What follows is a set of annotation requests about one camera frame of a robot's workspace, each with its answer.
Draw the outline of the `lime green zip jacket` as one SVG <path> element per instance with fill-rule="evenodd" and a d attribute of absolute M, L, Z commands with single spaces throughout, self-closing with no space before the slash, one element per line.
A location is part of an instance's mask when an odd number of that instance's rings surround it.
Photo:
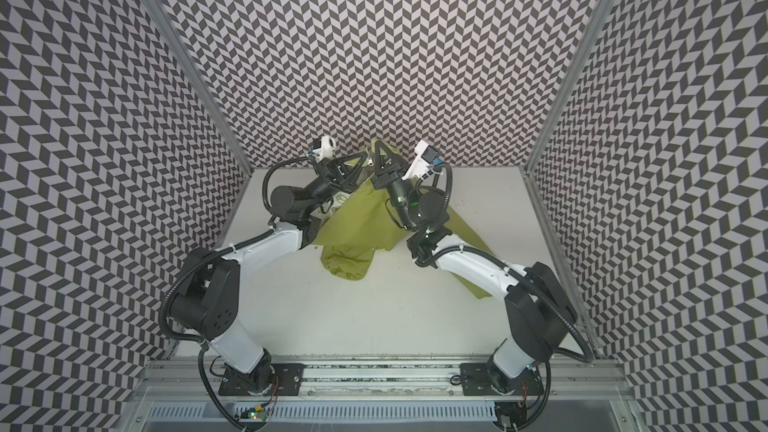
<path fill-rule="evenodd" d="M 425 265 L 443 238 L 456 239 L 485 252 L 490 248 L 451 207 L 454 171 L 444 161 L 427 179 L 410 179 L 420 194 L 418 228 L 402 228 L 385 190 L 372 184 L 371 166 L 361 185 L 325 222 L 314 243 L 322 247 L 321 263 L 332 275 L 350 281 L 363 279 L 378 251 L 391 251 L 405 242 L 412 257 Z"/>

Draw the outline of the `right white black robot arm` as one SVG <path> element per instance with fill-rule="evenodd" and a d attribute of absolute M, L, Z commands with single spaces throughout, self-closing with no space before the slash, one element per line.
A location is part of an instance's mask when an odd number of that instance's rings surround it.
<path fill-rule="evenodd" d="M 526 373 L 561 352 L 566 337 L 579 345 L 577 358 L 592 360 L 589 344 L 576 327 L 578 315 L 548 266 L 508 264 L 448 227 L 453 172 L 434 147 L 419 142 L 415 160 L 408 163 L 384 142 L 375 141 L 373 167 L 372 184 L 387 192 L 392 219 L 409 232 L 407 247 L 415 264 L 463 278 L 503 303 L 510 335 L 486 363 L 496 392 L 515 391 Z"/>

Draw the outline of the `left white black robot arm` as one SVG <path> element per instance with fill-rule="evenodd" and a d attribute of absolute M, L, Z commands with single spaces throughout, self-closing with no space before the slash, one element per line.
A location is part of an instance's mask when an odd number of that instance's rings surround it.
<path fill-rule="evenodd" d="M 337 193 L 354 192 L 367 161 L 366 152 L 341 158 L 319 158 L 309 152 L 270 167 L 262 181 L 268 229 L 234 245 L 189 255 L 161 303 L 161 332 L 172 340 L 216 351 L 231 376 L 246 382 L 253 394 L 261 393 L 269 381 L 271 359 L 243 325 L 243 284 L 277 259 L 314 242 L 321 219 L 313 213 Z M 301 162 L 312 166 L 312 182 L 269 188 L 277 170 Z"/>

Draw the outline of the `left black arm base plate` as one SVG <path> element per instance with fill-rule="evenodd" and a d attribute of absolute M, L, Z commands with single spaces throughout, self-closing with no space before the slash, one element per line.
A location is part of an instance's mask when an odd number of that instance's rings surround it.
<path fill-rule="evenodd" d="M 219 386 L 220 396 L 297 396 L 303 381 L 305 365 L 302 363 L 271 363 L 259 365 L 251 373 L 225 366 L 224 378 Z"/>

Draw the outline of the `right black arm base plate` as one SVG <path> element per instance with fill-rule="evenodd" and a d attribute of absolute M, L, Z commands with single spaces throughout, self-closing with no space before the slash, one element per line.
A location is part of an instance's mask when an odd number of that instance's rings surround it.
<path fill-rule="evenodd" d="M 518 375 L 508 377 L 489 363 L 462 363 L 451 383 L 460 386 L 465 396 L 531 396 L 541 395 L 545 389 L 537 368 L 527 366 Z"/>

